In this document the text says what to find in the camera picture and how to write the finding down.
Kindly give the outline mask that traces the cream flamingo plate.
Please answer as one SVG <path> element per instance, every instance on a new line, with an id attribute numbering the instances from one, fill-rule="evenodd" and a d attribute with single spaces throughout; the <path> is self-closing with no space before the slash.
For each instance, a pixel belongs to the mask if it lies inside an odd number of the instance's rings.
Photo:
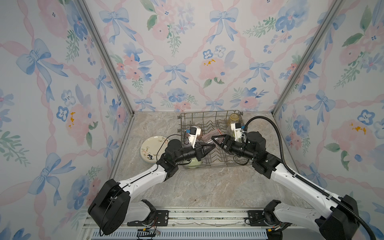
<path id="1" fill-rule="evenodd" d="M 169 140 L 164 136 L 153 136 L 145 140 L 140 147 L 142 160 L 155 164 L 165 152 Z"/>

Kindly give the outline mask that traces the pink glass tumbler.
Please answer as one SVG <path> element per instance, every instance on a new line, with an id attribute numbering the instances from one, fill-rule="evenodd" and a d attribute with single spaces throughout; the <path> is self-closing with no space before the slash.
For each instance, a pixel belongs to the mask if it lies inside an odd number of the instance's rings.
<path id="1" fill-rule="evenodd" d="M 212 140 L 213 136 L 219 136 L 219 135 L 222 135 L 222 134 L 223 133 L 220 131 L 220 129 L 212 130 L 212 131 L 204 134 L 201 137 L 201 141 L 203 141 L 204 143 L 210 144 L 210 143 L 213 142 L 213 140 Z"/>

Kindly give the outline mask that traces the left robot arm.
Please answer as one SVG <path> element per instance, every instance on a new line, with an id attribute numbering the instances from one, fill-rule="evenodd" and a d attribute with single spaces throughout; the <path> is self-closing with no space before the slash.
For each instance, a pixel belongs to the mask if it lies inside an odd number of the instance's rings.
<path id="1" fill-rule="evenodd" d="M 147 189 L 171 178 L 178 171 L 181 162 L 201 160 L 215 147 L 215 144 L 200 142 L 183 147 L 181 141 L 173 139 L 148 170 L 127 180 L 106 181 L 88 209 L 88 214 L 98 225 L 99 232 L 110 235 L 124 223 L 143 226 L 154 224 L 156 208 L 147 200 L 135 203 L 134 199 Z"/>

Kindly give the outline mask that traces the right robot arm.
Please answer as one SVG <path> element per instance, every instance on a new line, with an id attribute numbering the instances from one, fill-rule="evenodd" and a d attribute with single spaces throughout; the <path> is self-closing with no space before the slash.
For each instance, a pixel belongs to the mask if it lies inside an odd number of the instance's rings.
<path id="1" fill-rule="evenodd" d="M 356 201 L 346 195 L 341 198 L 308 181 L 302 175 L 286 168 L 282 159 L 266 150 L 266 140 L 258 132 L 252 132 L 245 143 L 237 142 L 230 135 L 211 138 L 227 154 L 245 158 L 261 175 L 273 180 L 311 205 L 311 208 L 293 207 L 272 200 L 263 212 L 263 221 L 269 226 L 294 224 L 313 230 L 326 240 L 351 240 L 360 223 Z"/>

